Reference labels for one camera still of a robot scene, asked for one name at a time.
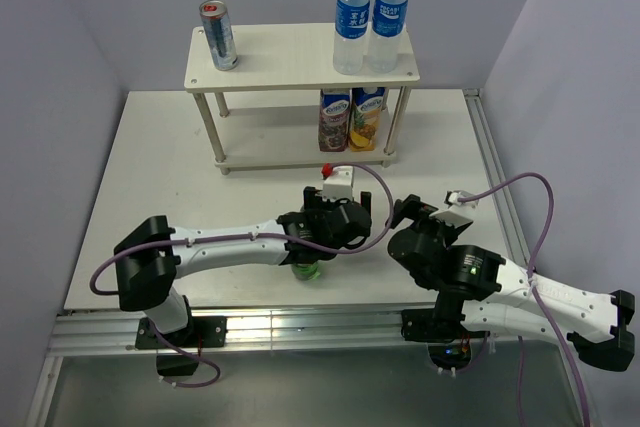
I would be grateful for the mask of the green glass bottle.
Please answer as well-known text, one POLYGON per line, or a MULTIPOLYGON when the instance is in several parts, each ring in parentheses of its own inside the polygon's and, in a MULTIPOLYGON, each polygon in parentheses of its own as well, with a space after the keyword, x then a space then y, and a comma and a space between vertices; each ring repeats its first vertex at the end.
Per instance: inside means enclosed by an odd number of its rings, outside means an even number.
POLYGON ((293 264, 291 271, 294 277, 299 281, 311 281, 320 275, 319 264, 293 264))

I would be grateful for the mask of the silver drink can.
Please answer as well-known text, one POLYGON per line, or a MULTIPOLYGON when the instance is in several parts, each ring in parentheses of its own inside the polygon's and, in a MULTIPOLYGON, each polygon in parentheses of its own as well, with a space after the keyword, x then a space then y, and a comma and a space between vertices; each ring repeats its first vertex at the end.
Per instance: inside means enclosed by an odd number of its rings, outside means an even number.
POLYGON ((199 6, 199 14, 214 66, 221 71, 235 68, 238 55, 226 4, 207 0, 199 6))

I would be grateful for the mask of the blue-label water bottle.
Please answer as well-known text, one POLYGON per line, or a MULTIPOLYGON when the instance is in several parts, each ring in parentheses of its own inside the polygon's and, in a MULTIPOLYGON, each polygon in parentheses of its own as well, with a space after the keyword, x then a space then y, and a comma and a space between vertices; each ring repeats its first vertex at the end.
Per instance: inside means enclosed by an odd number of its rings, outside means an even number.
POLYGON ((358 73, 364 62, 370 0, 336 0, 333 67, 344 75, 358 73))
POLYGON ((373 71, 388 73, 395 69, 407 8, 408 0, 374 1, 372 32, 367 53, 373 71))

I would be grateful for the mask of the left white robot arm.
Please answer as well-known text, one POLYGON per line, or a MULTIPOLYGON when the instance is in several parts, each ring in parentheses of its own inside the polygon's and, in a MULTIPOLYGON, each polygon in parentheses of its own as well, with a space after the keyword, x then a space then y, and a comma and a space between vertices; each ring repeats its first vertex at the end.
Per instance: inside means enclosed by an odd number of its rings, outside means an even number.
POLYGON ((244 265, 289 265, 303 272, 340 250, 363 246, 371 234, 371 203, 368 192, 358 199, 330 199, 307 187, 300 210, 245 227, 197 231, 152 216, 114 249, 119 307, 145 314, 147 336, 159 334, 172 346, 186 346, 200 332, 176 280, 244 265))

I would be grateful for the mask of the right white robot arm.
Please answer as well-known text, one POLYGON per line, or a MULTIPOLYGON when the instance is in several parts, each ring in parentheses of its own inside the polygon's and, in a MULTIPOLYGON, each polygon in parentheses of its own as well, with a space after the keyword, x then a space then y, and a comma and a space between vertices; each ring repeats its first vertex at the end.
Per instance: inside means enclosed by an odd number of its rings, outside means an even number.
POLYGON ((387 245, 390 257, 417 286, 434 291, 430 308, 402 312, 401 334, 411 342, 450 343, 486 332, 558 344, 585 364, 624 372, 635 354, 628 326, 635 313, 633 294, 598 294, 536 273, 458 237, 473 222, 475 207, 449 193, 438 209, 410 195, 396 201, 387 245))

